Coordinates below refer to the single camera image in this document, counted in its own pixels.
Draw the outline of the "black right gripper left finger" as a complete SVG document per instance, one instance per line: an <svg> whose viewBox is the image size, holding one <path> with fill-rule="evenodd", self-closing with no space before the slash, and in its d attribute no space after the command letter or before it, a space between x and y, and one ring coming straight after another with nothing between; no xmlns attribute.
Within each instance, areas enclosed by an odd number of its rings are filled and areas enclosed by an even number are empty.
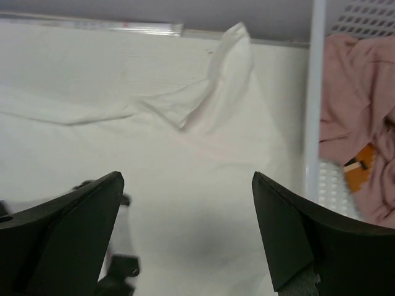
<svg viewBox="0 0 395 296"><path fill-rule="evenodd" d="M1 216L1 295L93 295L123 187L114 171Z"/></svg>

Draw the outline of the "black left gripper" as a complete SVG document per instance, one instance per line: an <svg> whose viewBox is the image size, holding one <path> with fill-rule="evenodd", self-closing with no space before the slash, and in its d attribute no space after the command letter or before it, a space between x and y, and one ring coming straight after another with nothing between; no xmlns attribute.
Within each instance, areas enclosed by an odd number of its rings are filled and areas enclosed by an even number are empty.
<svg viewBox="0 0 395 296"><path fill-rule="evenodd" d="M131 244L128 212L130 197L124 194L112 233L81 220L70 232L72 251L71 295L132 295L131 278L139 275L139 259Z"/></svg>

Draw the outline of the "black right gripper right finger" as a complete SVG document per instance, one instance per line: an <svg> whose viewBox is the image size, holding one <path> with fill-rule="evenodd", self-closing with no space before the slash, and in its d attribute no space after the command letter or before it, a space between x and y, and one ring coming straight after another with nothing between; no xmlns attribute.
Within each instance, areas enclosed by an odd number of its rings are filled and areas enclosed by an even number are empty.
<svg viewBox="0 0 395 296"><path fill-rule="evenodd" d="M254 205L278 295L393 295L394 230L326 209L262 173Z"/></svg>

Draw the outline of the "plain white t-shirt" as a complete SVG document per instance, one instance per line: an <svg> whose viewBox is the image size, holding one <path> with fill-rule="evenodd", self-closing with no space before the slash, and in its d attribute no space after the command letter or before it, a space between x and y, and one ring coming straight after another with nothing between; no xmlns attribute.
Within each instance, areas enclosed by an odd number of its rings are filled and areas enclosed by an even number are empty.
<svg viewBox="0 0 395 296"><path fill-rule="evenodd" d="M119 171L113 248L137 295L273 295L252 197L299 187L306 49L1 25L1 199L13 211Z"/></svg>

